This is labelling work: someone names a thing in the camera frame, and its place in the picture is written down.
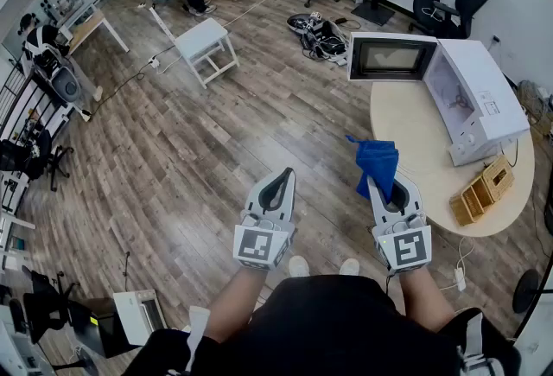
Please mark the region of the small white oven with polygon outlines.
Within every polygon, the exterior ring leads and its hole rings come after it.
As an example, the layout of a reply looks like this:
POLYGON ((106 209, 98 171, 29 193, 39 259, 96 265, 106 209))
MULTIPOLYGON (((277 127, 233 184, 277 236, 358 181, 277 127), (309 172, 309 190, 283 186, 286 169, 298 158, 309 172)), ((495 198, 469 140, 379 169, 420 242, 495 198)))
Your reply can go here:
POLYGON ((153 332, 168 327, 155 290, 118 292, 113 300, 131 345, 144 346, 153 332))

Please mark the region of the person's left forearm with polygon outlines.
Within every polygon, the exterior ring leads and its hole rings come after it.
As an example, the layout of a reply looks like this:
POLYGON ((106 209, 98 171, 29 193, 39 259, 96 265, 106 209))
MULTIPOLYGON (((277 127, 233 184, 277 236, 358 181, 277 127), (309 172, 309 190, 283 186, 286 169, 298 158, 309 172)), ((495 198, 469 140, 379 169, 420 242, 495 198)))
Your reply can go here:
POLYGON ((221 343, 243 329, 251 319, 267 274, 240 268, 211 303, 204 336, 221 343))

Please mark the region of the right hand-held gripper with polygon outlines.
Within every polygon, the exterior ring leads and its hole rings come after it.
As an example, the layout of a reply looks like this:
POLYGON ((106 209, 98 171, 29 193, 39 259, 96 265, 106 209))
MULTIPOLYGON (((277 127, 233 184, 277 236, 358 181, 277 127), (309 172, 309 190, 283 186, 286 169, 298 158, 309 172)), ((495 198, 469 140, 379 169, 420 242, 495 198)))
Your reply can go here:
POLYGON ((395 206, 389 211, 384 193, 376 182, 367 177, 367 185, 376 225, 372 236, 389 275, 412 271, 428 264, 432 259, 431 227, 421 211, 419 189, 409 179, 395 180, 395 206))

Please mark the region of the white microwave oven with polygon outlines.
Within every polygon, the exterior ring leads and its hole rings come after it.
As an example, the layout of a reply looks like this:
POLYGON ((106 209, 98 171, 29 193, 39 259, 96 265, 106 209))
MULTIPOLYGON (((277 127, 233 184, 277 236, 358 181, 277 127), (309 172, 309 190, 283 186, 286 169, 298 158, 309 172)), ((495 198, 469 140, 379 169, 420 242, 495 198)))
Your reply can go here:
POLYGON ((348 79, 396 86, 391 128, 445 131, 454 166, 499 153, 529 131, 515 93, 480 41, 354 32, 348 79))

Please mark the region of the black metal shelf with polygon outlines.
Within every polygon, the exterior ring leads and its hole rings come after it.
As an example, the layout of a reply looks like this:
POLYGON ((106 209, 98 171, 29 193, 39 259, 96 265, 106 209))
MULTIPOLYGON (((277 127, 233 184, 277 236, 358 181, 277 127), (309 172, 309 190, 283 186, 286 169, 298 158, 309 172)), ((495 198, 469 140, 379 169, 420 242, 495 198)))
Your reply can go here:
POLYGON ((33 78, 26 77, 21 68, 13 67, 0 88, 0 141, 17 141, 45 98, 46 93, 33 78))

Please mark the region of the person's left white shoe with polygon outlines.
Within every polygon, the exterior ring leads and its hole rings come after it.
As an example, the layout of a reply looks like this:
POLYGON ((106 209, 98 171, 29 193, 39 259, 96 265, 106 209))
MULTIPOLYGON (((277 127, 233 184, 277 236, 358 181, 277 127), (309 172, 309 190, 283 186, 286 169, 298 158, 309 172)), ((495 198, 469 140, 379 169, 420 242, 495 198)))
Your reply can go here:
POLYGON ((289 274, 291 277, 309 277, 310 270, 307 260, 299 255, 293 256, 288 264, 289 274))

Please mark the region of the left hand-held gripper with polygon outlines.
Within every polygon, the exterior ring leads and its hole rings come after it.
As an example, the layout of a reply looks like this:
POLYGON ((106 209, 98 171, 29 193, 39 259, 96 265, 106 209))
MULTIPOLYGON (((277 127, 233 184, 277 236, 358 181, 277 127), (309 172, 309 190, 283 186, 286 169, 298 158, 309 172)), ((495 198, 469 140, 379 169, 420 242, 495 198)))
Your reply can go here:
POLYGON ((242 266, 261 271, 275 270, 292 244, 295 226, 296 174, 290 167, 258 182, 248 194, 241 223, 235 226, 233 257, 242 266), (274 214, 278 219, 257 214, 274 214))

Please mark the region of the white wooden chair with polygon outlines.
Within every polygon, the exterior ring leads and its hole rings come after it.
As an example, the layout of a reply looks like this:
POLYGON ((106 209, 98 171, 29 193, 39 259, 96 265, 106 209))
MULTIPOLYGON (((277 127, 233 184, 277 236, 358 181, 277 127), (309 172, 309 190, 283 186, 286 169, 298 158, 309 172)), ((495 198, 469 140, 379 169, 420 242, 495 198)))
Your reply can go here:
POLYGON ((165 35, 175 45, 182 59, 187 63, 192 74, 204 89, 207 89, 208 83, 227 70, 239 66, 238 56, 230 41, 228 31, 214 19, 207 18, 185 33, 174 36, 165 22, 156 13, 154 7, 150 7, 149 12, 155 18, 165 35), (219 67, 212 59, 212 55, 218 51, 225 52, 226 49, 230 51, 232 60, 223 67, 219 67), (214 73, 207 78, 202 78, 197 70, 197 66, 201 62, 207 62, 214 70, 214 73))

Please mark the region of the blue cloth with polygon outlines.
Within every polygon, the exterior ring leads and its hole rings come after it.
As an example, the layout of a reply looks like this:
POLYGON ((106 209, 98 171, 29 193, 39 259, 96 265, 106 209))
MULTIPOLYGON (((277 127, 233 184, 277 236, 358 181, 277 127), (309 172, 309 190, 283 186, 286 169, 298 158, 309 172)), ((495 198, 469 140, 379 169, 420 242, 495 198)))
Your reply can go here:
POLYGON ((370 200, 368 178, 371 177, 378 188, 383 192, 385 203, 391 202, 392 189, 399 152, 393 141, 358 140, 346 135, 351 143, 357 143, 356 164, 362 170, 356 191, 370 200))

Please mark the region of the wooden desk with white legs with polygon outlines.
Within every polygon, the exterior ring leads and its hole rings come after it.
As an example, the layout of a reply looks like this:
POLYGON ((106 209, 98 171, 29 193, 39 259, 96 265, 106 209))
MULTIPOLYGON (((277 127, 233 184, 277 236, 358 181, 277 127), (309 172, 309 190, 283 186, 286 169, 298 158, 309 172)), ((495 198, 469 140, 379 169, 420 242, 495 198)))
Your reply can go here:
POLYGON ((70 41, 69 54, 73 54, 76 49, 92 34, 92 32, 94 32, 100 26, 105 26, 105 28, 120 45, 123 51, 125 51, 125 53, 128 53, 130 51, 118 32, 107 20, 103 11, 95 10, 86 22, 81 23, 74 30, 73 38, 70 41))

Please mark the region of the wicker basket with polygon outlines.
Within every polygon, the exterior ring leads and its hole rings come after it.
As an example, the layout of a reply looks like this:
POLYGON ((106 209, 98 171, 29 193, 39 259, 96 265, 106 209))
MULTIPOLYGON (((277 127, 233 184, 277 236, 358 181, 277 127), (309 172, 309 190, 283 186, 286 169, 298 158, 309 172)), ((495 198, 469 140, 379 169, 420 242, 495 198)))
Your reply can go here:
POLYGON ((449 205, 458 225, 467 226, 478 221, 513 183, 511 164, 504 155, 498 156, 464 189, 450 198, 449 205))

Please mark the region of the black box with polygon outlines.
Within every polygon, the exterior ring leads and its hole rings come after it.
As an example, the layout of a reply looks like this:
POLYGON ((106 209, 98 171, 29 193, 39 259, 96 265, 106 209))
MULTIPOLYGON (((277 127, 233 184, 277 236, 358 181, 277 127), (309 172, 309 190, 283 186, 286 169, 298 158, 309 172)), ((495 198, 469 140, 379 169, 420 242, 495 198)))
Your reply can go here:
POLYGON ((99 356, 110 359, 135 348, 126 338, 112 298, 70 301, 68 308, 77 339, 99 356))

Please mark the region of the person's right forearm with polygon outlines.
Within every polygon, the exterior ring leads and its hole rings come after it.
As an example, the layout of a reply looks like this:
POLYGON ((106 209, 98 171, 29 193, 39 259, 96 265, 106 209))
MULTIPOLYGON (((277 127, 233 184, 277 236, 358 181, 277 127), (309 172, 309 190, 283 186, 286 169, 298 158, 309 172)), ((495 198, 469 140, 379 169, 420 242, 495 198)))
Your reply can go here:
POLYGON ((454 317, 453 306, 426 267, 399 274, 405 314, 428 330, 438 332, 454 317))

